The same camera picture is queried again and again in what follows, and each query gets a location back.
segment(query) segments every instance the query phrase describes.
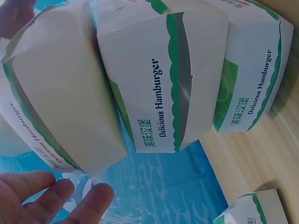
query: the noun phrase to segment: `green printed stripe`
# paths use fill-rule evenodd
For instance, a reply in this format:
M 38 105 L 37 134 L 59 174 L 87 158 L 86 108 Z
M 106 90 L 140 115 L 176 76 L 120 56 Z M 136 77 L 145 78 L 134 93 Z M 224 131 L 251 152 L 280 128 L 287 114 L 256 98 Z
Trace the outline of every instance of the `green printed stripe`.
M 220 216 L 220 217 L 218 217 L 217 219 L 215 219 L 215 220 L 213 221 L 213 224 L 225 224 L 225 222 L 224 222 L 224 217 L 225 217 L 225 216 Z
M 257 196 L 256 195 L 252 196 L 252 200 L 253 200 L 254 204 L 256 204 L 256 210 L 260 214 L 260 219 L 261 219 L 262 223 L 267 224 L 266 217 L 263 212 L 263 208 L 262 208 Z
M 248 2 L 248 3 L 252 3 L 252 4 L 256 5 L 257 7 L 265 10 L 275 20 L 279 19 L 279 16 L 276 14 L 276 12 L 274 12 L 272 9 L 262 5 L 261 3 L 258 3 L 256 1 L 252 1 L 252 0 L 245 0 L 245 1 Z
M 222 126 L 229 109 L 230 102 L 235 90 L 235 82 L 237 80 L 238 65 L 224 59 L 220 88 L 217 98 L 217 104 L 214 115 L 214 127 L 217 131 Z
M 110 78 L 109 78 L 109 82 L 110 82 L 111 90 L 112 90 L 112 93 L 114 95 L 117 107 L 118 107 L 119 112 L 121 114 L 122 121 L 123 121 L 123 123 L 126 127 L 126 130 L 129 134 L 129 137 L 131 138 L 132 142 L 134 143 L 134 137 L 133 137 L 133 132 L 132 132 L 130 120 L 129 120 L 128 113 L 127 113 L 127 110 L 126 110 L 126 107 L 125 107 L 125 103 L 123 102 L 123 99 L 122 99 L 122 96 L 121 96 L 120 89 L 118 87 L 118 84 L 113 82 Z
M 258 111 L 257 115 L 256 115 L 256 118 L 253 120 L 252 122 L 252 125 L 248 128 L 247 131 L 249 131 L 255 124 L 256 122 L 260 119 L 267 103 L 268 103 L 268 100 L 270 98 L 270 95 L 272 93 L 272 90 L 274 88 L 274 85 L 276 83 L 276 80 L 277 80 L 277 77 L 278 77 L 278 74 L 279 74 L 279 70 L 280 70 L 280 64 L 281 64 L 281 22 L 279 23 L 279 35 L 280 35 L 280 39 L 279 39 L 279 42 L 278 42 L 278 55 L 277 55 L 277 58 L 275 60 L 275 69 L 274 69 L 274 72 L 271 76 L 271 80 L 270 80 L 270 85 L 266 91 L 266 97 L 263 99 L 263 102 L 262 102 L 262 107 L 261 109 Z
M 151 7 L 159 14 L 163 14 L 168 7 L 161 0 L 146 0 Z
M 178 85 L 178 31 L 177 31 L 177 21 L 175 17 L 168 14 L 166 17 L 167 31 L 170 36 L 168 44 L 168 54 L 171 60 L 170 67 L 170 79 L 172 82 L 171 88 L 171 98 L 173 101 L 172 105 L 172 115 L 174 117 L 172 126 L 174 129 L 174 151 L 178 152 L 180 147 L 179 142 L 179 85 Z
M 83 172 L 83 170 L 79 167 L 79 165 L 67 154 L 67 152 L 62 148 L 62 146 L 54 146 L 53 142 L 50 141 L 50 138 L 47 135 L 45 135 L 45 133 L 41 130 L 40 126 L 38 126 L 36 124 L 36 121 L 29 114 L 26 106 L 23 104 L 23 102 L 21 100 L 19 92 L 18 92 L 18 90 L 16 88 L 16 84 L 14 83 L 14 79 L 12 77 L 12 72 L 14 73 L 13 69 L 11 68 L 11 70 L 12 70 L 11 71 L 10 70 L 10 66 L 7 63 L 3 63 L 3 68 L 4 68 L 5 75 L 7 77 L 7 80 L 10 83 L 10 87 L 11 87 L 12 93 L 14 95 L 14 98 L 20 104 L 21 110 L 23 111 L 23 113 L 27 117 L 27 119 L 32 123 L 33 127 L 35 128 L 35 130 L 44 138 L 44 140 L 55 150 L 55 152 L 59 156 L 61 156 L 62 158 L 64 158 L 64 160 L 67 163 L 69 163 L 70 165 L 72 165 L 76 170 L 79 170 L 79 171 Z

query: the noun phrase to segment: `paper hamburger box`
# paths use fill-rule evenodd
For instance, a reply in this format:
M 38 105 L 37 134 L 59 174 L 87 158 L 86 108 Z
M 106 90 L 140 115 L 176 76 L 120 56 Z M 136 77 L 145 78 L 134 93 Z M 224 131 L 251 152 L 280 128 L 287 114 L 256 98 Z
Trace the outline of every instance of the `paper hamburger box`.
M 245 194 L 213 224 L 288 224 L 276 189 Z
M 4 52 L 9 40 L 0 37 L 0 55 Z M 13 157 L 31 151 L 29 146 L 11 128 L 0 114 L 0 157 Z
M 173 153 L 211 129 L 228 16 L 204 2 L 98 0 L 98 41 L 139 153 Z
M 126 156 L 88 3 L 49 7 L 1 59 L 0 113 L 51 167 L 96 174 Z
M 229 15 L 214 127 L 245 132 L 270 110 L 288 60 L 293 25 L 252 0 L 205 0 Z

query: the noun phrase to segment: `hand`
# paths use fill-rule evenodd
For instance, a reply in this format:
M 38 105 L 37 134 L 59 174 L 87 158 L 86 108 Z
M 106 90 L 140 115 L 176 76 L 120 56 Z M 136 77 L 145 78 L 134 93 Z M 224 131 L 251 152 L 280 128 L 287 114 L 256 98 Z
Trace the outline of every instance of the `hand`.
M 0 37 L 12 39 L 34 17 L 36 0 L 5 0 L 0 6 Z
M 43 189 L 47 190 L 38 199 L 22 205 Z M 56 182 L 54 175 L 47 171 L 0 174 L 0 223 L 48 224 L 73 191 L 70 180 Z M 65 220 L 57 224 L 97 224 L 113 197 L 109 185 L 98 184 Z

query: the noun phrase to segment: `blue water pattern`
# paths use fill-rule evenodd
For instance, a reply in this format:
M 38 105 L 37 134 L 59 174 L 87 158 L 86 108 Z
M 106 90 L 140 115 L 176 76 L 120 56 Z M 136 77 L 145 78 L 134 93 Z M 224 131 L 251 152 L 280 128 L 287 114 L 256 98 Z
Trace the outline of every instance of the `blue water pattern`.
M 61 2 L 66 1 L 38 0 L 35 12 Z M 95 13 L 96 1 L 91 0 L 90 3 Z M 199 141 L 175 154 L 137 154 L 122 128 L 128 157 L 92 178 L 56 172 L 33 152 L 13 158 L 0 156 L 0 172 L 44 169 L 53 172 L 57 179 L 70 179 L 75 185 L 75 192 L 53 222 L 64 219 L 91 185 L 99 182 L 109 183 L 115 190 L 115 198 L 101 224 L 210 224 L 227 208 Z

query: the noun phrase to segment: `wooden surface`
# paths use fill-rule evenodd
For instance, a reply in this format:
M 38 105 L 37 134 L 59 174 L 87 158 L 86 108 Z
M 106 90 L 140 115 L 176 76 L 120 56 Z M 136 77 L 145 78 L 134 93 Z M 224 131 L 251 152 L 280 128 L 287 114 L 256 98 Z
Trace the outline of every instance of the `wooden surface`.
M 299 0 L 260 0 L 294 24 L 289 62 L 274 105 L 247 133 L 211 131 L 201 143 L 228 203 L 277 188 L 289 224 L 299 224 Z

